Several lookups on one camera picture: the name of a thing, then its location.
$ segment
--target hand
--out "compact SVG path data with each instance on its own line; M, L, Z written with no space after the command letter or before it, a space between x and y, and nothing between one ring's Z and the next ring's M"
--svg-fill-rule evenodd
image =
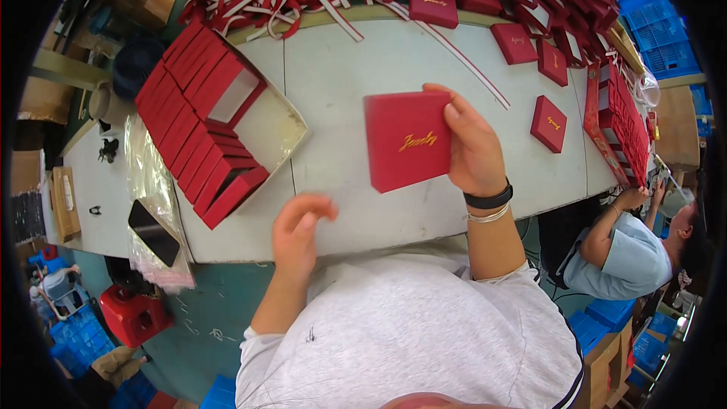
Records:
M297 195L283 206L273 222L276 273L296 283L307 282L315 266L315 225L324 216L335 220L338 207L323 195Z
M498 195L507 187L507 179L495 130L457 92L439 84L424 84L423 89L449 92L451 98L444 107L444 120L452 130L449 179L469 195Z
M657 206L661 204L661 200L664 199L664 193L667 189L664 179L657 182L657 186L654 187L654 194L651 196L651 205Z
M629 188L622 191L613 203L623 211L630 211L641 207L648 198L649 190L640 186L639 188Z

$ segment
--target concrete floor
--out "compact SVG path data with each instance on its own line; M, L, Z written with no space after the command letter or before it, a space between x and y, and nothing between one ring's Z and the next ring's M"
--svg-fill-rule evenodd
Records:
M525 235L527 252L537 256L537 220L533 219L529 227L527 220L518 222L518 230ZM81 268L81 284L92 297L98 298L111 285L102 256L73 250L63 250L62 255ZM237 374L242 334L262 300L273 266L214 264L195 266L193 270L196 289L168 298L175 325L144 343L153 361L142 371L159 390L200 404L217 374ZM554 286L545 278L541 286L548 295L553 294ZM558 290L556 296L571 292ZM591 300L590 296L572 295L559 299L557 304L570 316Z

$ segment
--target black phone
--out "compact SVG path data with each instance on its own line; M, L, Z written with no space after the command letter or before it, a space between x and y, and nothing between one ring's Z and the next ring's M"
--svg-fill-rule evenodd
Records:
M132 205L129 226L162 262L168 267L173 265L179 252L179 242L159 224L139 199Z

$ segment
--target bangle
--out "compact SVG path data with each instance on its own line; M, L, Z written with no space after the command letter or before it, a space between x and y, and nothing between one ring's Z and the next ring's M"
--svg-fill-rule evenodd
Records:
M468 212L468 214L465 215L465 220L469 220L471 222L476 222L476 223L491 223L491 222L494 222L494 221L502 218L502 216L507 213L507 210L509 208L510 208L510 201L507 201L499 211L497 211L496 213L494 213L492 215L474 216L473 214L470 214Z

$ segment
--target white t-shirt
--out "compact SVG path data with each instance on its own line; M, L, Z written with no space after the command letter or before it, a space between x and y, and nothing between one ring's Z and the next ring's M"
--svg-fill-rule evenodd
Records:
M414 392L568 407L583 360L536 276L524 264L472 281L455 260L417 254L327 267L285 335L246 330L236 407L375 409Z

